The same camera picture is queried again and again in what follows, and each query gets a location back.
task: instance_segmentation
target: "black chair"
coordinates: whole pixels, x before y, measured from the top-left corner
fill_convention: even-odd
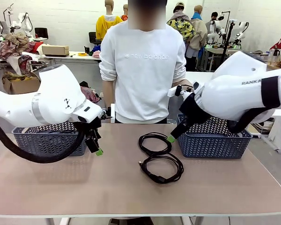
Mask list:
[[[90,32],[89,33],[89,42],[94,44],[94,45],[101,44],[101,41],[96,39],[96,32]]]
[[[49,36],[48,36],[48,29],[47,28],[40,28],[40,27],[36,27],[34,29],[34,32],[35,34],[37,34],[37,36],[39,38],[47,38],[49,39]]]

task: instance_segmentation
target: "plastic basket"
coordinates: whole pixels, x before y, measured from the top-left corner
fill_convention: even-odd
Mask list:
[[[180,123],[185,115],[178,115]],[[243,156],[253,136],[246,130],[240,134],[229,132],[227,121],[212,117],[204,124],[192,126],[178,138],[183,156],[188,158],[229,158]]]
[[[51,157],[64,152],[78,135],[70,122],[30,127],[27,130],[16,127],[12,133],[21,149],[40,157]],[[85,150],[86,143],[83,141],[70,156],[83,156]]]

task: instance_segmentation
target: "pink object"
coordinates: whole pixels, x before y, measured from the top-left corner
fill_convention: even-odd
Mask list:
[[[93,57],[96,58],[96,59],[99,59],[100,53],[101,53],[100,51],[95,51],[94,54],[93,54]]]

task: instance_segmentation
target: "blue scarf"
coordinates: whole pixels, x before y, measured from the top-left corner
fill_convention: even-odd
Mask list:
[[[193,20],[193,19],[202,20],[200,13],[195,12],[195,13],[193,14],[193,16],[192,16],[192,20]]]

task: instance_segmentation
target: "yellow tape roll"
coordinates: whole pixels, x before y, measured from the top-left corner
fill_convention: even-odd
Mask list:
[[[86,53],[78,53],[79,56],[87,56]]]

